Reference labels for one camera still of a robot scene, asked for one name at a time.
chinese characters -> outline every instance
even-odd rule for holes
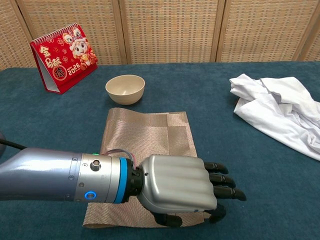
[[[54,75],[57,79],[63,79],[66,76],[66,73],[63,71],[63,69],[61,67],[58,67],[55,71],[54,71]]]
[[[40,47],[40,53],[42,53],[45,57],[45,64],[48,68],[52,69],[54,67],[58,67],[60,64],[62,64],[62,62],[60,61],[60,57],[56,57],[56,58],[53,58],[51,60],[50,56],[51,56],[51,53],[49,52],[49,48],[46,47],[46,46],[41,46]]]

crumpled white shirt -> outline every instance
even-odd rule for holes
[[[230,79],[234,113],[286,146],[320,161],[320,103],[295,77]]]

robotic arm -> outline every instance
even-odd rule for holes
[[[217,174],[227,174],[225,166],[197,157],[154,154],[135,167],[125,157],[21,149],[0,164],[0,200],[121,204],[136,196],[167,227],[182,224],[170,213],[207,212],[215,223],[226,215],[217,199],[246,200],[231,178]]]

red calendar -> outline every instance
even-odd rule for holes
[[[70,24],[30,42],[44,88],[63,94],[97,69],[97,56],[81,26]]]

silver hand casing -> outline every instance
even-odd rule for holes
[[[190,213],[214,210],[217,199],[202,159],[151,155],[143,161],[143,188],[137,196],[155,213]]]

